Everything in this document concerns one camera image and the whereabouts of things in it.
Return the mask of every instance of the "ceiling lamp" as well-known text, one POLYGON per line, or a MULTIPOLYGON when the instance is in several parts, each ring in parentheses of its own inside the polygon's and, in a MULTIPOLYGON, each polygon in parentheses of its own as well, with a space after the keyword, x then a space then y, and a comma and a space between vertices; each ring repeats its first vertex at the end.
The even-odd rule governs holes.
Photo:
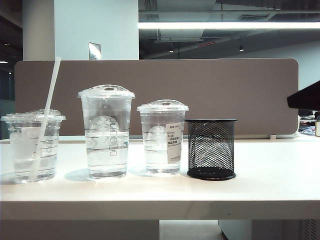
POLYGON ((320 29, 320 22, 138 22, 139 29, 320 29))

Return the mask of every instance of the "pen holder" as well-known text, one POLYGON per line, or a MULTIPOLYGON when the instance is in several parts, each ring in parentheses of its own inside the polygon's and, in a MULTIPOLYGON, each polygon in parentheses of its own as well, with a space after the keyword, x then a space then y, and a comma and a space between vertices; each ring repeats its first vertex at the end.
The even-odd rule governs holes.
POLYGON ((188 119, 190 177, 221 181, 234 172, 234 123, 236 119, 188 119))

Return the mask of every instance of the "plastic lid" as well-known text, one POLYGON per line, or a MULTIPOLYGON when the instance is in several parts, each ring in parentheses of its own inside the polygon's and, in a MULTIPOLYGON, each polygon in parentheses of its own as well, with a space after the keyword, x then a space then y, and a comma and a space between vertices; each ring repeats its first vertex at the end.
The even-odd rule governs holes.
MULTIPOLYGON (((28 111, 24 113, 9 113, 6 116, 1 117, 1 121, 39 121, 44 118, 44 109, 35 111, 28 111)), ((62 121, 66 120, 66 116, 61 115, 58 110, 50 110, 48 115, 49 121, 62 121)))
POLYGON ((137 111, 141 113, 151 113, 151 112, 186 112, 189 111, 189 107, 184 105, 182 102, 177 100, 157 100, 147 104, 142 104, 136 108, 137 111))
POLYGON ((121 98, 127 97, 134 99, 136 96, 133 92, 125 89, 122 86, 104 84, 98 85, 78 93, 78 98, 91 97, 91 98, 121 98))

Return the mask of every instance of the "white straw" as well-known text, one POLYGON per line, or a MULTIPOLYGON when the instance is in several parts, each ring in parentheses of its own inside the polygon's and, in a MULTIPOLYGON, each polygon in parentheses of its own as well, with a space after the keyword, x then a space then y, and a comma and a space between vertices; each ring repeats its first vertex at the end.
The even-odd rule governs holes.
POLYGON ((48 123, 48 118, 49 118, 49 112, 50 112, 50 106, 51 106, 51 100, 52 96, 54 94, 54 89, 57 81, 57 76, 59 72, 59 67, 60 67, 60 62, 61 62, 61 57, 56 57, 54 61, 54 66, 53 66, 53 71, 52 71, 52 77, 51 77, 51 83, 50 83, 50 88, 49 88, 49 93, 48 97, 46 99, 45 103, 45 108, 44 108, 44 113, 43 113, 43 120, 41 122, 41 127, 40 127, 40 132, 39 132, 39 138, 36 144, 36 150, 35 150, 35 155, 34 155, 34 162, 31 166, 30 172, 29 172, 29 179, 31 182, 34 182, 37 179, 37 172, 40 167, 40 147, 41 147, 41 142, 44 140, 45 137, 45 131, 47 128, 47 123, 48 123))

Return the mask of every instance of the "desk surface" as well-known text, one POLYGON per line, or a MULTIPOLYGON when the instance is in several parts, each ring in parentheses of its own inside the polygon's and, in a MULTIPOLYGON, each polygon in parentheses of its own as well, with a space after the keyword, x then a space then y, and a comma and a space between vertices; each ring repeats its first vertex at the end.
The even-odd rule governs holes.
POLYGON ((236 140, 236 177, 188 177, 188 144, 181 173, 149 176, 143 145, 130 143, 127 176, 89 181, 82 141, 59 144, 57 176, 15 184, 10 145, 1 144, 1 219, 320 219, 320 137, 236 140))

